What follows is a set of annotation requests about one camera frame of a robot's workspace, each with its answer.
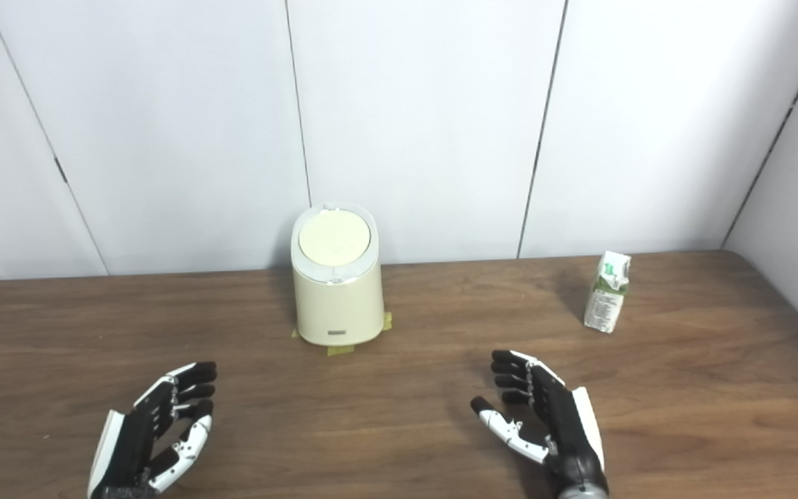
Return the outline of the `white and black left hand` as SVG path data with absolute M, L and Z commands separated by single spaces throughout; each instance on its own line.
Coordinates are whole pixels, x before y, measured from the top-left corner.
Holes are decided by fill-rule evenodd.
M 159 498 L 202 454 L 213 425 L 218 364 L 199 361 L 159 377 L 131 410 L 109 410 L 93 458 L 89 498 Z

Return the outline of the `white and black right hand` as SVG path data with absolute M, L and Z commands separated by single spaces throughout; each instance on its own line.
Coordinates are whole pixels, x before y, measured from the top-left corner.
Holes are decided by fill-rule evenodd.
M 504 445 L 544 471 L 554 498 L 608 498 L 601 429 L 586 387 L 570 389 L 544 361 L 514 350 L 492 351 L 491 372 L 505 404 L 525 405 L 546 427 L 526 438 L 524 423 L 477 396 L 481 422 Z

